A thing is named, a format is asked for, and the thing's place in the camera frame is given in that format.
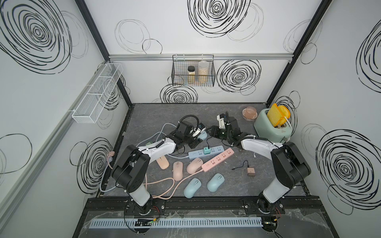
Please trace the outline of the pink charger plug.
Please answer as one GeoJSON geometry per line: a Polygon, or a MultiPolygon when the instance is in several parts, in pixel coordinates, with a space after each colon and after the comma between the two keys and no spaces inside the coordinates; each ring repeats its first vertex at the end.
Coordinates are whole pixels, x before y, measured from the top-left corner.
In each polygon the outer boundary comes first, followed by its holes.
{"type": "Polygon", "coordinates": [[[255,177],[255,176],[256,176],[256,171],[255,171],[255,169],[252,168],[252,167],[248,167],[248,168],[247,168],[247,175],[248,175],[249,177],[255,177]]]}

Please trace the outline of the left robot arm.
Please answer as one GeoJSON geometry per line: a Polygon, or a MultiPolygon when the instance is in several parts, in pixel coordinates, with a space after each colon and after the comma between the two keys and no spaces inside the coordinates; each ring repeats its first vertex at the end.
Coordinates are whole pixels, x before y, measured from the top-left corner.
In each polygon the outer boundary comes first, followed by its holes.
{"type": "Polygon", "coordinates": [[[116,186],[123,188],[133,202],[141,208],[152,204],[153,197],[143,185],[149,165],[162,156],[172,154],[188,145],[195,148],[201,143],[199,136],[205,126],[195,115],[181,118],[176,128],[163,139],[149,145],[129,145],[115,162],[111,177],[116,186]]]}

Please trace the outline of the teal charger cube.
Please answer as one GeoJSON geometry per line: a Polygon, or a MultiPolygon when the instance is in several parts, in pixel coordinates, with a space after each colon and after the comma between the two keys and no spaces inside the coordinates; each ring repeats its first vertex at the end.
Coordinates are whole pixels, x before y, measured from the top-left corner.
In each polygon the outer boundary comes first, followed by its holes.
{"type": "Polygon", "coordinates": [[[203,149],[203,152],[204,152],[205,155],[210,154],[211,153],[211,148],[210,147],[205,147],[203,149]]]}

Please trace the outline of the pink mouse sideways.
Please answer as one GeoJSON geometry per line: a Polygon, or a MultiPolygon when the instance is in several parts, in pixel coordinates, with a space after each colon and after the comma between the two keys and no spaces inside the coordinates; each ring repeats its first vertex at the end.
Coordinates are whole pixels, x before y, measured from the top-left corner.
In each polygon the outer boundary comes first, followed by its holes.
{"type": "Polygon", "coordinates": [[[194,174],[204,164],[200,158],[193,159],[187,166],[187,173],[194,174]]]}

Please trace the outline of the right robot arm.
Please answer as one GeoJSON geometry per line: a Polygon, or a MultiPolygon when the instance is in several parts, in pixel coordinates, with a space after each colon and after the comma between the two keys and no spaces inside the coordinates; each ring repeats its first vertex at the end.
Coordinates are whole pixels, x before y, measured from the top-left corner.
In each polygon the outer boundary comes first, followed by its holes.
{"type": "Polygon", "coordinates": [[[311,174],[310,166],[294,143],[271,142],[267,138],[242,132],[237,120],[228,112],[218,115],[217,120],[219,125],[205,130],[209,136],[227,142],[229,147],[260,154],[273,163],[275,178],[257,200],[262,213],[268,214],[274,210],[280,198],[311,174]]]}

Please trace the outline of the peach mouse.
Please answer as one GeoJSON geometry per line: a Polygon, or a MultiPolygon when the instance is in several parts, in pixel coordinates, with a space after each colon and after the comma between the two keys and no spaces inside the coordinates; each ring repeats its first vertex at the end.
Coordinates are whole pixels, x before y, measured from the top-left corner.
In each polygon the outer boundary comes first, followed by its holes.
{"type": "Polygon", "coordinates": [[[169,167],[169,162],[167,160],[167,158],[165,156],[161,156],[160,158],[158,158],[157,160],[157,163],[159,165],[159,167],[162,169],[162,170],[165,170],[169,167]]]}

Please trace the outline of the blue power strip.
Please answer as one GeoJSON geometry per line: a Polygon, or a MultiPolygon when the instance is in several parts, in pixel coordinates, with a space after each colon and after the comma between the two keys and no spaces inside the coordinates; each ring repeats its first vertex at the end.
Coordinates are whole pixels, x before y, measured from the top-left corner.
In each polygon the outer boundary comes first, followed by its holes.
{"type": "Polygon", "coordinates": [[[205,157],[209,157],[209,156],[218,155],[218,154],[222,153],[223,151],[224,151],[223,146],[219,145],[219,146],[211,147],[211,153],[207,154],[207,155],[204,154],[203,149],[196,150],[196,151],[191,151],[191,152],[188,153],[188,158],[190,160],[193,160],[193,159],[196,159],[196,158],[205,158],[205,157]]]}

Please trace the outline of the pink power strip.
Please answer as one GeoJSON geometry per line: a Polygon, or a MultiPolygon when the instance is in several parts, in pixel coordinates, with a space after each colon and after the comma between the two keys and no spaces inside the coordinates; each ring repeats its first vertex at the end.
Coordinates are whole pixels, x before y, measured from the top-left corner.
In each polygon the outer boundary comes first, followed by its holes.
{"type": "Polygon", "coordinates": [[[211,170],[212,168],[216,167],[217,165],[221,164],[222,162],[224,162],[225,160],[227,160],[234,154],[235,152],[233,151],[233,149],[228,148],[227,150],[223,151],[222,153],[218,154],[217,156],[213,157],[212,159],[204,163],[201,166],[201,168],[204,172],[207,172],[211,170]]]}

